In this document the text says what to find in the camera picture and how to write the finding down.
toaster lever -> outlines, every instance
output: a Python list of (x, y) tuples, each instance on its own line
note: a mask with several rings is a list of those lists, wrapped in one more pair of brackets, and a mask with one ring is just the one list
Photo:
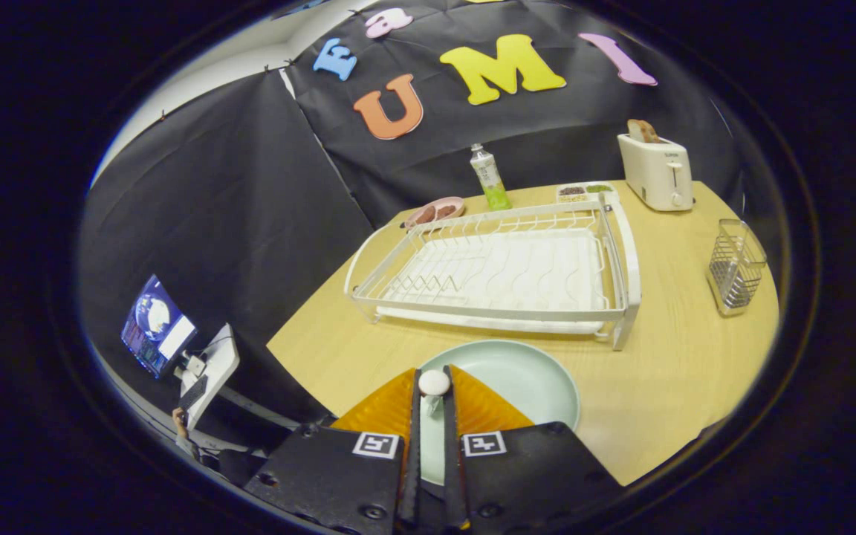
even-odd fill
[(670, 169), (672, 169), (672, 187), (679, 187), (679, 183), (677, 183), (676, 179), (675, 179), (675, 174), (680, 169), (682, 169), (682, 163), (669, 162), (669, 163), (666, 163), (666, 166), (668, 166)]

light green plate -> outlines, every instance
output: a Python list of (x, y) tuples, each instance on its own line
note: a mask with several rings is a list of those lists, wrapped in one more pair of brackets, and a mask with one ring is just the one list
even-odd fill
[[(483, 340), (438, 353), (422, 370), (455, 365), (470, 373), (535, 424), (563, 422), (577, 428), (580, 393), (574, 378), (557, 359), (527, 343)], [(444, 406), (428, 416), (421, 399), (421, 478), (444, 484)]]

foam letter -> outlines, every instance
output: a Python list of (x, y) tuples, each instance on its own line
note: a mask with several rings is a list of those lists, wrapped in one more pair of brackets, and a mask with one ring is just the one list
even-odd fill
[(337, 47), (337, 44), (339, 44), (339, 37), (333, 37), (325, 42), (319, 57), (316, 58), (316, 63), (312, 65), (312, 70), (318, 71), (323, 68), (323, 70), (335, 72), (335, 74), (339, 74), (339, 79), (344, 82), (348, 79), (349, 74), (352, 74), (359, 58), (350, 57), (346, 59), (348, 55), (352, 54), (352, 51), (346, 47)]
[(657, 85), (659, 83), (656, 82), (656, 78), (646, 74), (642, 68), (639, 68), (639, 65), (636, 65), (636, 62), (632, 61), (626, 55), (626, 52), (622, 51), (616, 45), (616, 41), (606, 35), (578, 33), (578, 36), (580, 39), (594, 44), (595, 47), (599, 48), (609, 58), (609, 61), (612, 61), (612, 64), (616, 65), (616, 68), (619, 70), (620, 80), (627, 82), (627, 84), (638, 85)]
[(534, 50), (527, 35), (503, 35), (497, 39), (497, 57), (482, 54), (473, 48), (460, 47), (441, 55), (441, 63), (454, 65), (468, 85), (468, 102), (477, 106), (500, 97), (497, 89), (489, 87), (484, 78), (509, 94), (517, 92), (517, 71), (523, 76), (521, 85), (527, 91), (562, 88), (567, 81), (557, 76)]
[(415, 127), (421, 124), (424, 108), (421, 108), (421, 101), (418, 100), (415, 88), (412, 87), (413, 78), (411, 74), (402, 74), (385, 84), (385, 88), (398, 94), (401, 105), (405, 106), (405, 115), (398, 121), (389, 121), (385, 116), (381, 102), (378, 102), (381, 91), (370, 92), (352, 106), (355, 111), (363, 115), (369, 131), (378, 139), (395, 139), (414, 131)]
[(391, 10), (384, 10), (374, 17), (366, 21), (366, 37), (375, 39), (382, 37), (391, 30), (397, 30), (400, 27), (406, 27), (415, 20), (415, 17), (409, 16), (401, 7), (392, 7)]

white ball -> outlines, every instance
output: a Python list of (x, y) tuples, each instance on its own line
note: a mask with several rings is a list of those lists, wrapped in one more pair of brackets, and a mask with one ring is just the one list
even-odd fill
[(418, 389), (426, 396), (441, 396), (451, 387), (451, 380), (444, 372), (437, 369), (429, 369), (421, 372), (418, 378)]

wooden table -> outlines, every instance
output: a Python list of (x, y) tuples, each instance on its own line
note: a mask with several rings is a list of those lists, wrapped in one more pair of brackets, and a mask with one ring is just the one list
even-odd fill
[[(622, 351), (571, 335), (482, 331), (384, 317), (371, 324), (343, 293), (349, 260), (276, 332), (267, 347), (334, 414), (405, 369), (462, 343), (502, 338), (553, 355), (580, 389), (575, 432), (609, 473), (629, 484), (727, 416), (765, 362), (778, 326), (774, 280), (762, 281), (745, 314), (724, 318), (706, 279), (718, 221), (736, 217), (709, 187), (693, 183), (689, 213), (657, 213), (624, 181), (612, 182), (639, 255), (642, 303)], [(509, 192), (515, 207), (554, 202), (556, 187)], [(465, 213), (487, 210), (483, 196)], [(404, 234), (395, 216), (359, 258), (354, 284)]]

